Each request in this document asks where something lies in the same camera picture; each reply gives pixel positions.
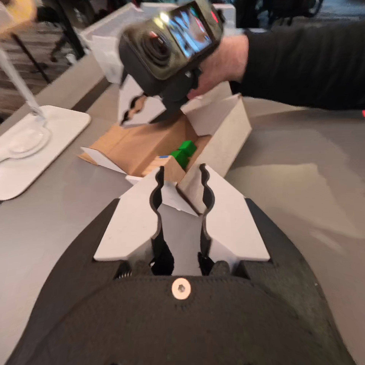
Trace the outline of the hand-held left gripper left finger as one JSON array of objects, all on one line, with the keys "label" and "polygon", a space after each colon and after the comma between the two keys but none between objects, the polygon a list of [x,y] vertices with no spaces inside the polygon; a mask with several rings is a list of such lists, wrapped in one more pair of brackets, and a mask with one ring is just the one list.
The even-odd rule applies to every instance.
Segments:
[{"label": "hand-held left gripper left finger", "polygon": [[94,253],[94,260],[153,261],[158,236],[163,240],[161,189],[164,167],[157,167],[122,194]]}]

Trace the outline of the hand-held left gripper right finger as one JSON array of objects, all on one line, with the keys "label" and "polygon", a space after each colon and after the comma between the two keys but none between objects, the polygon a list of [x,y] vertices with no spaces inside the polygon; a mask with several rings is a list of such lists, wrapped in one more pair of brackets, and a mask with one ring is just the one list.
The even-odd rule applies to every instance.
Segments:
[{"label": "hand-held left gripper right finger", "polygon": [[200,253],[212,262],[268,262],[270,254],[243,194],[216,171],[201,164],[203,203]]}]

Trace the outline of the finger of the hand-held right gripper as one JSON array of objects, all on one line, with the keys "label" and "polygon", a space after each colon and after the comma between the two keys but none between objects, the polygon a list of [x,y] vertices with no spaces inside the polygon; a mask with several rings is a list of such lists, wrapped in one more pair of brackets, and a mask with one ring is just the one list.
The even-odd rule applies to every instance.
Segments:
[{"label": "finger of the hand-held right gripper", "polygon": [[151,124],[165,111],[166,108],[159,96],[136,96],[121,114],[121,127],[129,129]]},{"label": "finger of the hand-held right gripper", "polygon": [[142,111],[146,95],[131,75],[127,75],[119,87],[117,121],[119,125],[143,125]]}]

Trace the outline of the white cardboard box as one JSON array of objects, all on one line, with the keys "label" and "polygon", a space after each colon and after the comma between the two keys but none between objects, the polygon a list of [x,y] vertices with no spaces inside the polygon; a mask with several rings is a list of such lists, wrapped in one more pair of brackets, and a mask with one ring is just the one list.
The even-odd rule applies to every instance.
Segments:
[{"label": "white cardboard box", "polygon": [[205,211],[199,166],[211,167],[225,177],[252,131],[240,94],[228,83],[190,101],[175,122],[123,129],[114,124],[79,158],[96,166],[124,173],[136,184],[157,156],[169,155],[191,140],[197,147],[180,181],[166,185],[165,205],[198,215]]}]

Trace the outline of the clear plastic bin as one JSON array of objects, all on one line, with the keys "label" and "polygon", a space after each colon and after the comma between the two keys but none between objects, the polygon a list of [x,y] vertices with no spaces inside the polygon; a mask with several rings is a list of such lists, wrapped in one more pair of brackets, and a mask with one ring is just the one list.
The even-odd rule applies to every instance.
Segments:
[{"label": "clear plastic bin", "polygon": [[119,56],[119,42],[124,29],[151,17],[159,17],[160,13],[170,12],[182,4],[183,2],[142,2],[137,7],[129,3],[81,32],[82,39],[89,46],[109,82],[120,84],[121,81],[123,65]]}]

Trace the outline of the person's right forearm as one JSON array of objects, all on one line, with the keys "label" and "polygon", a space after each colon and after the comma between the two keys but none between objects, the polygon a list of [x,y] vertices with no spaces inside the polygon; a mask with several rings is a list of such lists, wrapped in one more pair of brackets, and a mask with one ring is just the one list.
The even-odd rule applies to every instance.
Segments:
[{"label": "person's right forearm", "polygon": [[246,32],[248,63],[234,93],[291,106],[364,110],[365,23]]}]

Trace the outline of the person's right hand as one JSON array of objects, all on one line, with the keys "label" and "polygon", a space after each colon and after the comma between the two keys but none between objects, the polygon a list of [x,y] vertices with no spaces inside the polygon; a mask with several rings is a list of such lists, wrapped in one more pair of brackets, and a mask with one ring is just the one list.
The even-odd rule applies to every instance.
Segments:
[{"label": "person's right hand", "polygon": [[199,66],[198,87],[192,89],[188,99],[206,94],[220,83],[241,82],[247,62],[249,39],[246,34],[224,37],[217,49]]}]

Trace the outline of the green cube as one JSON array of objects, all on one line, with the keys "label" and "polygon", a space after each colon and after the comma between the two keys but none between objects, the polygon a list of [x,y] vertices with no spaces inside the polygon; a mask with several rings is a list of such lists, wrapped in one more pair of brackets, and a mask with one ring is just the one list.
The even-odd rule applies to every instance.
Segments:
[{"label": "green cube", "polygon": [[197,146],[191,141],[186,140],[178,148],[178,151],[184,153],[188,158],[192,157],[197,150]]},{"label": "green cube", "polygon": [[183,150],[175,150],[170,153],[170,156],[174,157],[180,167],[185,170],[189,163],[189,156]]}]

